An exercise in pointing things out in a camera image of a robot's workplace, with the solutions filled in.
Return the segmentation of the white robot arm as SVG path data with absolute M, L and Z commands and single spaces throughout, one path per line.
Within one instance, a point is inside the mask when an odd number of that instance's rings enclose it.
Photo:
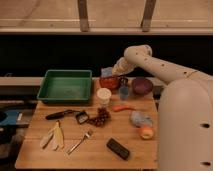
M 130 46 L 115 75 L 140 67 L 166 84 L 158 107 L 158 171 L 213 171 L 213 76 Z

